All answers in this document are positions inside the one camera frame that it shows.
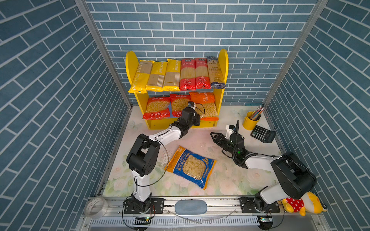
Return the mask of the blue macaroni bag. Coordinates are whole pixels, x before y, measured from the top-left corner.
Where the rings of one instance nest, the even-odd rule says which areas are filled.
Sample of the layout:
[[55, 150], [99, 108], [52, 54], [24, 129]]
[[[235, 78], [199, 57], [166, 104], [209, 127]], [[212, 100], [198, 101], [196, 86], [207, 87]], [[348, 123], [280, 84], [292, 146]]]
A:
[[195, 183], [205, 190], [217, 161], [179, 146], [166, 168], [167, 172]]

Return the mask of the red fusilli bag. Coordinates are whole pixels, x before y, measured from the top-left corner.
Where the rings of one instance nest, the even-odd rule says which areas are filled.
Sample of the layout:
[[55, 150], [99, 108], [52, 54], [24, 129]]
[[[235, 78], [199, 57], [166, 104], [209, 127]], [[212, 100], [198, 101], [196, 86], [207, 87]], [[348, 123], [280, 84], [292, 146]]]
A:
[[144, 120], [159, 120], [169, 118], [171, 103], [170, 97], [154, 97], [149, 98], [146, 105], [146, 110], [143, 114]]
[[190, 101], [190, 95], [185, 94], [171, 94], [171, 107], [172, 107], [172, 115], [174, 117], [180, 117], [182, 111], [188, 107], [188, 102]]

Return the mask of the blue Moli spaghetti bag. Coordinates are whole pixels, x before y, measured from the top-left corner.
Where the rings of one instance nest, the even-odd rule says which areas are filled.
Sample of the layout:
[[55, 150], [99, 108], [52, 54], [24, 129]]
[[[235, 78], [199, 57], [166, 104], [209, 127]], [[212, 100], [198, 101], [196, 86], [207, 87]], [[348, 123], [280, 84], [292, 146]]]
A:
[[225, 89], [224, 76], [218, 61], [215, 56], [207, 56], [208, 75], [213, 89]]

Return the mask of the yellow spaghetti bag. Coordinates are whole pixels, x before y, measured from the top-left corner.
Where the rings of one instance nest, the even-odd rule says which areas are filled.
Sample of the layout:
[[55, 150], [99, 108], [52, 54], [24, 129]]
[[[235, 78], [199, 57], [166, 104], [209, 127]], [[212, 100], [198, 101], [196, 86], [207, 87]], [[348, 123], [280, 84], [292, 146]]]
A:
[[163, 91], [167, 65], [167, 61], [154, 62], [148, 82], [145, 87], [146, 91]]
[[168, 59], [163, 91], [180, 91], [181, 61]]
[[146, 85], [150, 77], [154, 61], [140, 60], [129, 93], [147, 93]]

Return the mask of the orange pasta bag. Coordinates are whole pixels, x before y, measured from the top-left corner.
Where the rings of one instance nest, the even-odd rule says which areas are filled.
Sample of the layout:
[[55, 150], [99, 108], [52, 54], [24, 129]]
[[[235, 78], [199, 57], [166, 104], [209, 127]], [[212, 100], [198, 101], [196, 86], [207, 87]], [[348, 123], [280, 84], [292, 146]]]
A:
[[215, 96], [212, 92], [190, 92], [190, 99], [195, 103], [195, 111], [200, 115], [200, 120], [218, 121], [215, 105]]

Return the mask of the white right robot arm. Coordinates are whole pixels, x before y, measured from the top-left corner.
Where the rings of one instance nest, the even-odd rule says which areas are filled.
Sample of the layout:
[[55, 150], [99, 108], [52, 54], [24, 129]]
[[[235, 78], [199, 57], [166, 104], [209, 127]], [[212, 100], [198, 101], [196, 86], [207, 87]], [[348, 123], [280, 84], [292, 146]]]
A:
[[280, 156], [265, 155], [248, 151], [244, 137], [239, 134], [239, 124], [229, 125], [226, 134], [211, 132], [215, 144], [222, 148], [222, 153], [230, 153], [234, 163], [245, 169], [262, 169], [273, 172], [277, 183], [267, 186], [254, 196], [253, 205], [258, 212], [265, 212], [269, 206], [285, 198], [300, 199], [311, 191], [317, 183], [316, 176], [292, 152]]

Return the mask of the red spaghetti bag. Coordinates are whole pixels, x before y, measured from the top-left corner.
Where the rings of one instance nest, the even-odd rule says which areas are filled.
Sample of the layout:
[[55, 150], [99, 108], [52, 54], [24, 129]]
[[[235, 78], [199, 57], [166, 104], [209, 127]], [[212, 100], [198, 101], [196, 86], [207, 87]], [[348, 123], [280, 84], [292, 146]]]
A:
[[206, 58], [195, 59], [196, 89], [211, 89]]
[[195, 59], [181, 61], [180, 84], [181, 91], [196, 90]]

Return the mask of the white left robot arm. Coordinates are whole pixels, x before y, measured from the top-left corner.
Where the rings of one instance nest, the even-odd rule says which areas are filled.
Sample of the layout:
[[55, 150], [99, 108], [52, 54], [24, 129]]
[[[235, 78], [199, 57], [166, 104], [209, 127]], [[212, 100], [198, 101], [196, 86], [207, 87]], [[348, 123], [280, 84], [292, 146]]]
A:
[[146, 213], [152, 208], [148, 175], [157, 163], [160, 148], [184, 137], [192, 126], [200, 125], [200, 115], [195, 108], [195, 103], [189, 102], [180, 117], [167, 129], [150, 136], [140, 134], [134, 142], [126, 162], [134, 178], [134, 191], [131, 195], [133, 207], [139, 213]]

